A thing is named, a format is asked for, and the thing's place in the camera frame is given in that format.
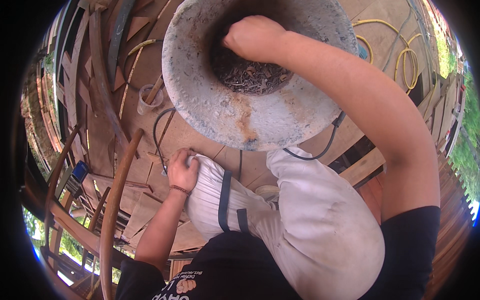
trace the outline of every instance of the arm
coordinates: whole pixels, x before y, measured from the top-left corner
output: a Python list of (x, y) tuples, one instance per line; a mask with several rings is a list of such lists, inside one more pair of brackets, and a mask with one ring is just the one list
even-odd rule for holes
[[(196, 153), (188, 148), (183, 148), (172, 156), (168, 166), (170, 186), (177, 185), (187, 191), (193, 190), (197, 182), (198, 160), (194, 158), (189, 168), (185, 164), (187, 156), (192, 155), (196, 155)], [(136, 261), (152, 264), (159, 270), (165, 267), (186, 199), (185, 193), (170, 190), (140, 238), (135, 252)]]
[(248, 60), (276, 63), (307, 79), (379, 148), (388, 166), (383, 221), (411, 209), (440, 205), (432, 137), (410, 98), (379, 69), (262, 16), (233, 24), (224, 45)]

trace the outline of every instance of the white trousers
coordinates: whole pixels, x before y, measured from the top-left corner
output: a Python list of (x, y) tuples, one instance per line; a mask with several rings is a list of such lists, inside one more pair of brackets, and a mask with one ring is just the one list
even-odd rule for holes
[[(300, 148), (289, 150), (312, 157)], [(198, 181), (185, 211), (208, 241), (223, 232), (218, 204), (224, 170), (205, 156), (197, 157)], [(373, 285), (385, 254), (382, 232), (365, 202), (318, 160), (275, 150), (267, 153), (267, 167), (278, 178), (279, 210), (232, 178), (230, 230), (240, 231), (237, 209), (246, 208), (250, 233), (264, 241), (304, 300), (358, 299)]]

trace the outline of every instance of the person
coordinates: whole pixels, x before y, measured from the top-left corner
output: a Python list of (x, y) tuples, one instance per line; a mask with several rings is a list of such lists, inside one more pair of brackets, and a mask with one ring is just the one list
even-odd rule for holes
[[(223, 44), (310, 81), (379, 148), (387, 165), (382, 224), (333, 170), (282, 149), (268, 152), (266, 161), (279, 191), (261, 187), (255, 194), (227, 180), (225, 208), (220, 197), (228, 172), (183, 148), (170, 160), (170, 192), (134, 261), (122, 263), (116, 299), (421, 299), (432, 270), (440, 188), (432, 137), (409, 97), (362, 59), (263, 16), (233, 24)], [(165, 283), (160, 270), (183, 208), (208, 242)]]

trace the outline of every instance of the shoe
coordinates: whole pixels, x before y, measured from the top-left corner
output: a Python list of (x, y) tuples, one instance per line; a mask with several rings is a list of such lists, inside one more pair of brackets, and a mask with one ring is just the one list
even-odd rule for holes
[(255, 194), (261, 196), (265, 201), (278, 202), (280, 188), (275, 185), (262, 185), (255, 190)]

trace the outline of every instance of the black strap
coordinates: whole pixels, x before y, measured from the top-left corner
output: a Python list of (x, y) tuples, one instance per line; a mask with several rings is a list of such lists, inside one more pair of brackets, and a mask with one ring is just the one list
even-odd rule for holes
[(218, 204), (218, 223), (224, 232), (230, 231), (227, 223), (227, 213), (231, 179), (232, 171), (225, 171), (223, 174), (222, 191), (220, 192), (220, 203)]
[(237, 219), (239, 221), (240, 231), (243, 233), (250, 233), (248, 230), (247, 209), (237, 209)]

